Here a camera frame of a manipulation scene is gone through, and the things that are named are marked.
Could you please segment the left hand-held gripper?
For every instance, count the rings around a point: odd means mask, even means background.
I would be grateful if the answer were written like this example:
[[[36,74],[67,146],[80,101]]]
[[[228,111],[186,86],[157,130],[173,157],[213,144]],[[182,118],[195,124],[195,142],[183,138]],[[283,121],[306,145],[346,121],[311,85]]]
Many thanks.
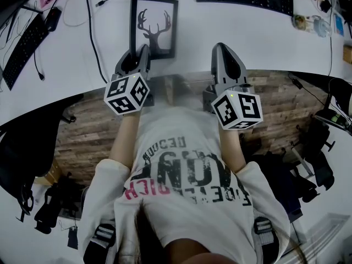
[[[147,44],[137,52],[138,59],[127,50],[115,66],[116,75],[127,75],[109,82],[104,93],[105,104],[118,116],[154,106],[153,91],[146,78],[151,66],[151,53]]]

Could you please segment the small black pouch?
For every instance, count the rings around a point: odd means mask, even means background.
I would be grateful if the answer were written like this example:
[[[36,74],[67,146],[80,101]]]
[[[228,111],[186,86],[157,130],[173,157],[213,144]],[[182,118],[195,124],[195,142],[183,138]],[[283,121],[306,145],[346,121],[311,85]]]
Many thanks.
[[[68,232],[68,243],[67,247],[77,250],[78,249],[78,228],[70,227]]]

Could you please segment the white slatted panel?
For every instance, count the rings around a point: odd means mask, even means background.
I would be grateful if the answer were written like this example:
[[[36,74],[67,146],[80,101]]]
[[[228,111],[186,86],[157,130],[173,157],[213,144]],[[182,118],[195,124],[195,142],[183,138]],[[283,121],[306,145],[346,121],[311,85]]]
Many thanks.
[[[345,228],[351,216],[328,213],[306,234],[301,246],[308,264],[320,264],[319,258],[327,252]]]

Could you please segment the person's right forearm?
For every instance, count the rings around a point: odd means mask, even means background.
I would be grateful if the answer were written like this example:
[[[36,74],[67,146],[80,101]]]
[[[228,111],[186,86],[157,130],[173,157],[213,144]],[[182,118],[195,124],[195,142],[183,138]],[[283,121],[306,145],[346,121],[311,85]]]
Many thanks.
[[[223,130],[221,125],[219,125],[219,140],[222,160],[236,174],[246,166],[238,131]]]

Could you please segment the small glass jar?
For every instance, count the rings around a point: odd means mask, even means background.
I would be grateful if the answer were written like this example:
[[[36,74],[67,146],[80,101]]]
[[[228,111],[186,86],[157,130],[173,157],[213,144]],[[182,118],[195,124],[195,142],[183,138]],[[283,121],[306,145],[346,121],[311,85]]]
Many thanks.
[[[306,19],[302,15],[293,15],[291,19],[292,25],[295,29],[305,31],[306,30]]]

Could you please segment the blue card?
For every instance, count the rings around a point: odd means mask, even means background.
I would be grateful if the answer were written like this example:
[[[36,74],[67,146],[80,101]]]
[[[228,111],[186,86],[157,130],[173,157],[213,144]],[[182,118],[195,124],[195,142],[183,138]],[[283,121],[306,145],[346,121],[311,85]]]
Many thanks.
[[[334,13],[334,33],[344,37],[344,20],[341,15]]]

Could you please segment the person's left forearm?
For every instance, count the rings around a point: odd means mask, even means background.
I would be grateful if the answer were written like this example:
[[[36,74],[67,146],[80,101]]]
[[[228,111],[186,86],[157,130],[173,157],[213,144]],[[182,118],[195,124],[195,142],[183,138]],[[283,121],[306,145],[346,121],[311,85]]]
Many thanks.
[[[117,136],[114,140],[109,159],[125,165],[129,170],[134,163],[134,148],[141,112],[129,113],[123,116]]]

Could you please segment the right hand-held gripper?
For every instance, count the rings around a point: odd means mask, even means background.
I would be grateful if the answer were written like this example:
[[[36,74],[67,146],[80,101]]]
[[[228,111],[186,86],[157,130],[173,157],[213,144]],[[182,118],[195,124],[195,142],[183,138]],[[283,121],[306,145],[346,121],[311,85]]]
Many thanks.
[[[211,74],[215,84],[226,75],[239,86],[216,94],[210,85],[202,93],[203,110],[215,114],[224,130],[245,130],[263,122],[262,106],[254,87],[247,84],[247,70],[239,56],[224,43],[212,49]]]

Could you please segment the framed deer picture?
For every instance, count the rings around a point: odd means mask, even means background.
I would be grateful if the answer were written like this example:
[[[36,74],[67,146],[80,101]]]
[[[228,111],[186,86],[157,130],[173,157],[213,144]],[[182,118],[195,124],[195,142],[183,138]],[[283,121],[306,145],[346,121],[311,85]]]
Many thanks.
[[[131,55],[148,45],[152,60],[174,58],[177,21],[177,0],[131,0]]]

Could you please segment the black computer mouse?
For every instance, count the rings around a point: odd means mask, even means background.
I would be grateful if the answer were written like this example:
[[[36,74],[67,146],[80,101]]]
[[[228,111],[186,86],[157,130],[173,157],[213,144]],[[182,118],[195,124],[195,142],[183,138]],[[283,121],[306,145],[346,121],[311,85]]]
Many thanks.
[[[54,32],[56,30],[61,13],[62,11],[57,7],[53,7],[49,11],[45,20],[45,26],[49,32]]]

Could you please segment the operator in white clothing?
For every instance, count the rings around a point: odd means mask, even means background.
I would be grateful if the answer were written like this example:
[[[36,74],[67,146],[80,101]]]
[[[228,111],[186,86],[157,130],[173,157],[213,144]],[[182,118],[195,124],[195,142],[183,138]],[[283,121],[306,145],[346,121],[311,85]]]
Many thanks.
[[[84,264],[272,264],[289,234],[259,165],[223,162],[216,117],[163,104],[141,112],[131,170],[96,166],[78,249]]]

